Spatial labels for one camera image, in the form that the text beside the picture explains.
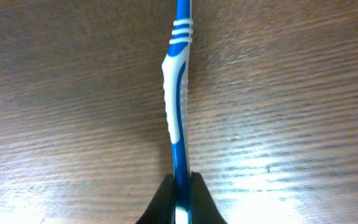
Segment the blue white toothbrush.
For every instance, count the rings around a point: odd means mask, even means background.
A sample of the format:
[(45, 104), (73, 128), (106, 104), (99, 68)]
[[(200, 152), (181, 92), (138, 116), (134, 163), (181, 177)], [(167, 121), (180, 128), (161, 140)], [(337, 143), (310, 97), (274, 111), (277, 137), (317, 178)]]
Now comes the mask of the blue white toothbrush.
[(187, 145), (188, 67), (193, 35), (192, 0), (178, 0), (169, 48), (162, 62), (168, 132), (176, 195), (173, 221), (191, 223), (190, 165)]

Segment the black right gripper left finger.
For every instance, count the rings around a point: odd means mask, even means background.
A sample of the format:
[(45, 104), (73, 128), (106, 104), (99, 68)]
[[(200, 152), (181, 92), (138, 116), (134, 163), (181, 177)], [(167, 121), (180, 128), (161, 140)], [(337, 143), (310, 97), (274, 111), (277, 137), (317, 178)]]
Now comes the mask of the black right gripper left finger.
[(168, 174), (136, 224), (172, 224), (175, 213), (173, 175)]

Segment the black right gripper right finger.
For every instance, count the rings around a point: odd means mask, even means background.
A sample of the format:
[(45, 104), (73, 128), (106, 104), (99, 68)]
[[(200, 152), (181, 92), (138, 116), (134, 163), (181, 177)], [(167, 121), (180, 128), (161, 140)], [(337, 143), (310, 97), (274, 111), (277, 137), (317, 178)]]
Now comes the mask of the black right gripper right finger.
[(226, 224), (207, 186), (198, 172), (191, 173), (190, 209), (192, 224)]

